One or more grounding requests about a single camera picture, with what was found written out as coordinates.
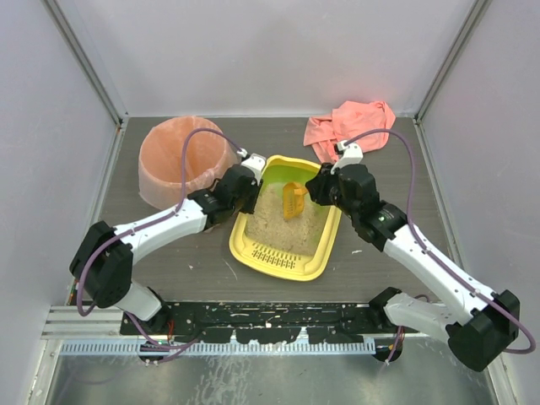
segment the sand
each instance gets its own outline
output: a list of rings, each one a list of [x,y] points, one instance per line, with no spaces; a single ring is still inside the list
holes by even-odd
[[[255,213],[249,215],[246,234],[274,249],[313,256],[326,223],[328,207],[320,207],[305,196],[304,212],[284,219],[283,183],[268,185],[259,195]]]

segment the yellow litter scoop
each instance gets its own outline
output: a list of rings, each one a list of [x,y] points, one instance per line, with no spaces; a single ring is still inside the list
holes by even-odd
[[[283,218],[297,217],[304,211],[304,196],[307,188],[296,181],[283,186]]]

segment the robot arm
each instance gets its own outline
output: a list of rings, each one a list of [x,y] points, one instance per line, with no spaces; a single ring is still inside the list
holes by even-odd
[[[472,370],[483,370],[517,338],[518,329],[502,314],[479,299],[489,297],[519,319],[519,300],[508,290],[496,294],[490,287],[465,273],[440,252],[418,227],[409,226],[407,215],[380,200],[375,178],[362,165],[358,145],[336,145],[341,156],[335,164],[325,163],[305,186],[311,200],[335,205],[352,221],[360,238],[400,262],[414,273],[445,304],[445,307],[411,298],[399,289],[388,288],[370,302],[371,320],[378,326],[411,327],[448,343],[454,355]],[[428,254],[434,253],[458,277],[474,288],[471,294]]]
[[[257,154],[243,154],[243,161],[229,167],[214,189],[207,188],[189,194],[178,212],[175,212],[176,207],[171,207],[145,219],[114,228],[104,221],[90,227],[70,265],[70,272],[77,279],[90,256],[105,241],[155,222],[151,227],[133,231],[113,243],[105,254],[95,260],[84,289],[98,307],[116,306],[133,313],[152,332],[162,329],[170,319],[169,308],[152,289],[132,281],[132,267],[152,251],[173,240],[210,229],[238,211],[253,213],[262,187],[262,171],[266,159]],[[167,214],[170,218],[159,221]]]

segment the cable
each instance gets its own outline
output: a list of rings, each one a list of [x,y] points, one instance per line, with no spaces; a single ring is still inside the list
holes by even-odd
[[[516,319],[510,312],[505,310],[502,306],[498,305],[496,302],[493,302],[485,295],[479,293],[475,290],[475,288],[465,280],[463,280],[461,277],[459,277],[457,274],[455,274],[451,268],[449,268],[446,263],[444,263],[437,255],[435,255],[432,251],[429,249],[426,249],[426,245],[422,238],[420,238],[418,232],[414,228],[414,222],[413,222],[413,194],[414,194],[414,182],[416,178],[416,164],[414,161],[414,155],[413,155],[413,149],[411,148],[410,143],[408,140],[399,132],[394,131],[392,129],[372,129],[371,131],[367,131],[364,133],[361,133],[360,135],[357,135],[351,139],[349,139],[345,146],[350,145],[353,142],[358,141],[359,139],[363,137],[367,137],[369,135],[372,135],[374,133],[379,132],[386,132],[390,135],[393,135],[394,137],[398,138],[400,141],[402,141],[403,145],[405,146],[405,149],[408,152],[408,157],[411,163],[411,184],[408,188],[408,196],[407,196],[407,223],[408,227],[411,230],[411,233],[413,234],[414,239],[418,242],[419,246],[426,251],[429,257],[433,259],[445,272],[448,273],[452,278],[454,278],[463,288],[465,288],[467,291],[472,293],[473,295],[476,295],[479,299],[481,299],[483,302],[485,302],[488,305],[491,305],[494,309],[496,309],[502,316],[504,316],[506,319],[508,319],[510,322],[512,322],[514,325],[516,325],[526,336],[526,338],[529,340],[530,346],[528,348],[508,348],[505,350],[506,353],[510,354],[529,354],[534,352],[537,348],[537,343],[534,339],[534,336],[531,332],[523,325],[518,319]]]
[[[172,340],[173,334],[175,332],[175,320],[171,319],[167,322],[169,325],[169,331],[167,332],[167,342],[170,344],[170,341]]]
[[[216,184],[218,184],[218,181],[219,181],[219,179],[218,179],[217,177],[216,177],[215,179],[213,179],[212,184],[210,185],[209,189],[210,189],[210,190],[213,190],[213,187],[214,187]]]
[[[429,296],[426,295],[426,294],[418,294],[414,298],[416,300],[418,300],[420,298],[424,298],[427,302],[431,302],[431,300],[429,299]],[[392,348],[390,350],[390,354],[388,354],[388,357],[386,358],[386,361],[385,361],[385,363],[387,365],[390,364],[390,360],[392,360],[392,357],[394,356],[394,353],[397,350],[397,345],[399,344],[400,335],[402,335],[402,341],[403,341],[403,339],[405,338],[405,328],[404,327],[398,327],[397,328],[396,339],[394,340],[394,344],[392,345]]]
[[[180,197],[180,201],[178,202],[178,204],[175,205],[175,208],[172,211],[170,211],[169,213],[167,213],[167,214],[165,214],[165,215],[163,215],[163,216],[161,216],[161,217],[159,217],[157,219],[149,221],[146,224],[140,224],[139,226],[136,226],[133,230],[129,229],[129,230],[125,231],[125,232],[121,232],[119,235],[113,236],[112,238],[107,240],[103,245],[98,247],[94,251],[94,253],[92,253],[92,255],[90,255],[88,261],[84,264],[83,271],[81,272],[81,275],[80,275],[79,281],[78,281],[77,312],[81,316],[88,316],[90,314],[90,312],[92,312],[94,310],[94,308],[95,308],[95,302],[93,302],[87,310],[84,310],[84,308],[83,308],[84,284],[86,282],[86,278],[88,277],[89,270],[92,268],[92,265],[95,262],[95,259],[97,259],[110,245],[112,245],[113,243],[118,242],[120,239],[125,238],[126,236],[129,236],[131,233],[136,233],[136,232],[138,232],[140,230],[145,230],[145,229],[147,229],[147,228],[149,228],[151,226],[154,226],[156,224],[160,224],[163,221],[166,221],[167,219],[174,217],[181,210],[182,204],[184,203],[184,199],[186,198],[186,155],[187,155],[186,152],[187,152],[187,145],[189,144],[189,142],[193,138],[193,136],[195,134],[199,133],[199,132],[215,133],[216,135],[219,135],[220,137],[222,137],[226,141],[228,141],[237,150],[239,150],[239,151],[242,150],[241,147],[238,146],[238,144],[235,141],[233,141],[232,139],[227,137],[221,131],[218,131],[218,130],[215,130],[215,129],[212,129],[212,128],[197,128],[197,129],[194,129],[193,131],[191,131],[187,135],[186,140],[184,141],[184,145],[182,147],[182,152],[181,152],[181,197]],[[143,336],[146,337],[146,339],[149,342],[151,342],[152,344],[155,344],[156,346],[164,347],[164,345],[159,344],[158,342],[156,342],[155,340],[151,339],[148,336],[148,334],[143,330],[143,328],[139,324],[138,319],[133,314],[130,314],[129,312],[126,312],[126,315],[130,317],[130,319],[132,320],[135,327],[141,332],[141,334]],[[163,360],[161,360],[161,362],[170,361],[171,360],[170,357],[177,356],[179,353],[181,353],[183,350],[185,350],[185,349],[182,349],[181,346],[169,346],[169,348],[170,348],[170,350],[178,350],[178,352],[171,355],[171,356],[169,356],[169,357],[167,357],[167,358],[165,358],[165,359],[163,359]]]

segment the pink towel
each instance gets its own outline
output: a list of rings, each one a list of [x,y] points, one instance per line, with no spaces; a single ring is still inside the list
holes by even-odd
[[[396,116],[384,101],[369,104],[345,101],[326,116],[313,116],[307,122],[304,146],[311,145],[321,162],[336,162],[334,144],[376,128],[392,128]],[[374,133],[356,143],[362,152],[380,149],[388,141],[387,133]]]

